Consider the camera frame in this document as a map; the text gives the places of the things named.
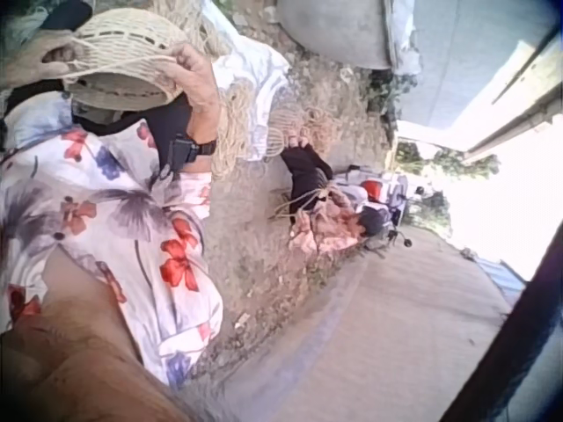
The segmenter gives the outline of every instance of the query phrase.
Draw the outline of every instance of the black wristwatch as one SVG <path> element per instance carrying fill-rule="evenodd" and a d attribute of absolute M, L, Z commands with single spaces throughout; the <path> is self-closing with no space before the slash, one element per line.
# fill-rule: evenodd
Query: black wristwatch
<path fill-rule="evenodd" d="M 168 149 L 168 159 L 171 171 L 180 171 L 188 163 L 193 163 L 197 156 L 212 156 L 217 149 L 217 140 L 198 144 L 185 134 L 177 134 Z"/>

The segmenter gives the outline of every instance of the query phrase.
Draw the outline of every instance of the pavement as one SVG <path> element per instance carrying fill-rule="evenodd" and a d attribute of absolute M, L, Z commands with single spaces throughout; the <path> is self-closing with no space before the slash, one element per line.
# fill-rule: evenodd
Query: pavement
<path fill-rule="evenodd" d="M 349 263 L 313 312 L 227 382 L 241 420 L 439 420 L 508 305 L 437 236 L 405 233 L 413 248 Z"/>

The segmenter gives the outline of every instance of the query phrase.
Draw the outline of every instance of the straw hat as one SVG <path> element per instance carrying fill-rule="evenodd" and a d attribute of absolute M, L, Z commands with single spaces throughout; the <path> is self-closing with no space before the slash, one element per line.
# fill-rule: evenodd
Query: straw hat
<path fill-rule="evenodd" d="M 78 102 L 110 110 L 141 111 L 172 102 L 181 92 L 155 71 L 155 59 L 186 34 L 166 18 L 140 9 L 114 9 L 92 17 L 76 36 L 84 44 L 76 71 L 91 74 L 65 83 Z M 109 69 L 103 66 L 115 65 Z"/>

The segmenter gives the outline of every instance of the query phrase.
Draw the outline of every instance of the floral shirt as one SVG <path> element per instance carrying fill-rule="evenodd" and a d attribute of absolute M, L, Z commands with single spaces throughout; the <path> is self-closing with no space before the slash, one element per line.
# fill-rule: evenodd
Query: floral shirt
<path fill-rule="evenodd" d="M 40 312 L 59 246 L 112 288 L 143 365 L 179 387 L 223 319 L 202 256 L 211 174 L 164 177 L 146 122 L 97 137 L 71 126 L 60 92 L 31 98 L 6 124 L 15 148 L 1 162 L 0 332 Z"/>

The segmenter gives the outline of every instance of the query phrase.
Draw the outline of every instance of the dark hair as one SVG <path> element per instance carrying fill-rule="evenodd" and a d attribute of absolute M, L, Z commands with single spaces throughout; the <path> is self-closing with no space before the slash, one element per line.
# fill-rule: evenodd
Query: dark hair
<path fill-rule="evenodd" d="M 381 233 L 384 228 L 385 217 L 378 210 L 371 207 L 364 207 L 359 214 L 358 223 L 365 228 L 363 237 L 372 237 Z"/>

